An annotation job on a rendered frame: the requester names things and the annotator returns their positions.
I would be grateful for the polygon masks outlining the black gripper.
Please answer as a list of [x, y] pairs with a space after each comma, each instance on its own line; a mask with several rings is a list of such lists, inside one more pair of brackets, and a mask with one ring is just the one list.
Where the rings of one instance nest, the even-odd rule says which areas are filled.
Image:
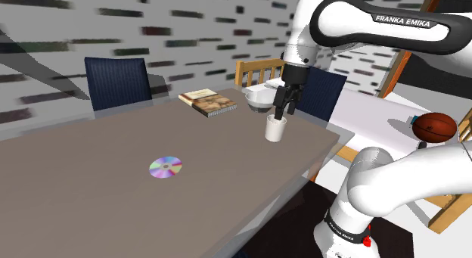
[[284, 86], [279, 86], [274, 97], [273, 105], [275, 106], [275, 119], [281, 120], [285, 105], [287, 103], [287, 89], [292, 91], [288, 98], [287, 113], [294, 114], [296, 106], [301, 98], [300, 86], [307, 82], [309, 75], [308, 67], [285, 64], [281, 76]]

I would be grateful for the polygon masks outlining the white bowl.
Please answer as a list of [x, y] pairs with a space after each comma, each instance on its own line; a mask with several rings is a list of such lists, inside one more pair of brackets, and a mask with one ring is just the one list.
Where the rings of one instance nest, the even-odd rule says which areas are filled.
[[248, 92], [245, 95], [250, 109], [257, 113], [267, 113], [273, 107], [276, 91], [273, 89]]

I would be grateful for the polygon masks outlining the white cup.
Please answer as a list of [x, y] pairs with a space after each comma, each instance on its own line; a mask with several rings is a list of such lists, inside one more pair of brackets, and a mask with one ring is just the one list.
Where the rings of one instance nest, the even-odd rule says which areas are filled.
[[284, 133], [287, 120], [282, 117], [280, 120], [275, 119], [274, 114], [270, 114], [266, 119], [265, 138], [270, 142], [279, 142]]

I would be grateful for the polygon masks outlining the dark blue chair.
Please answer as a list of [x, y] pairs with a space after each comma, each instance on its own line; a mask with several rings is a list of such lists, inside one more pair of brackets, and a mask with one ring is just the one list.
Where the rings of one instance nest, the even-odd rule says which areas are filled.
[[347, 77], [311, 67], [296, 109], [328, 122]]
[[94, 111], [152, 99], [143, 58], [85, 57], [84, 63]]

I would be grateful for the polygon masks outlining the brown spiral-bound book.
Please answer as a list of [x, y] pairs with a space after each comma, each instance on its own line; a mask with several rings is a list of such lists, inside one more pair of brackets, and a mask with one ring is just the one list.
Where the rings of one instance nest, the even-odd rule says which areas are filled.
[[238, 107], [234, 101], [210, 89], [180, 94], [179, 99], [208, 118], [235, 110]]

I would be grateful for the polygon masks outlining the wooden bed with white mattress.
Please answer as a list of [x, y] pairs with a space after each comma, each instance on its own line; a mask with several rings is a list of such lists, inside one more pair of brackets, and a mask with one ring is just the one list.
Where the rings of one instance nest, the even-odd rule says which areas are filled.
[[[411, 128], [415, 116], [430, 111], [390, 93], [377, 98], [350, 89], [343, 89], [330, 118], [330, 123], [347, 129], [355, 135], [338, 152], [337, 156], [352, 162], [361, 149], [379, 147], [398, 160], [410, 154], [419, 145]], [[462, 213], [472, 206], [472, 195], [440, 195], [427, 197], [440, 211], [426, 226], [440, 234]]]

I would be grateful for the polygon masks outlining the dark robot stand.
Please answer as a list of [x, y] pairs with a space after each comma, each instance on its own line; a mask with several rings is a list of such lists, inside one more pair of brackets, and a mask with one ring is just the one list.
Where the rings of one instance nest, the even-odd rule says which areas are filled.
[[[308, 182], [232, 258], [322, 258], [313, 229], [335, 197]], [[414, 258], [412, 233], [385, 219], [372, 220], [371, 237], [380, 258]]]

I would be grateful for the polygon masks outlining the iridescent compact disc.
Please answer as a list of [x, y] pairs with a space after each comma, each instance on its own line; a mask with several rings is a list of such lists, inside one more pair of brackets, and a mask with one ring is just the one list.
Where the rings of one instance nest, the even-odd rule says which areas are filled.
[[177, 157], [160, 157], [149, 166], [149, 173], [158, 179], [174, 176], [182, 168], [182, 162]]

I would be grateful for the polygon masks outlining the orange-brown basketball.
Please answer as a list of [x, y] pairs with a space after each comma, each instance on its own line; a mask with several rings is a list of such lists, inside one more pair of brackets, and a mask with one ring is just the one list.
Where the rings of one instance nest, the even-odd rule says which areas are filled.
[[457, 123], [444, 113], [425, 113], [413, 124], [414, 135], [427, 143], [441, 143], [451, 139], [457, 132]]

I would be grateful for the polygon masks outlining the grey-brown table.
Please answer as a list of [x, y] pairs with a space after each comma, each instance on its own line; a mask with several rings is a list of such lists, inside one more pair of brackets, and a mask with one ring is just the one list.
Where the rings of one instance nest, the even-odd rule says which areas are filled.
[[[267, 141], [222, 94], [216, 117], [175, 99], [0, 141], [0, 258], [211, 258], [339, 141], [297, 116]], [[153, 177], [160, 157], [181, 170]]]

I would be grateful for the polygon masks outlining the dark panel with wooden frame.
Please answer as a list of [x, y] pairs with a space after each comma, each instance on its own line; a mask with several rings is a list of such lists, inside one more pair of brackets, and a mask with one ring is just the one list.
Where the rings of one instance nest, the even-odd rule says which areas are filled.
[[[472, 12], [472, 0], [424, 0], [420, 10], [437, 13]], [[385, 98], [396, 91], [398, 84], [472, 100], [472, 79], [435, 69], [407, 51], [400, 51], [397, 55], [378, 96]]]

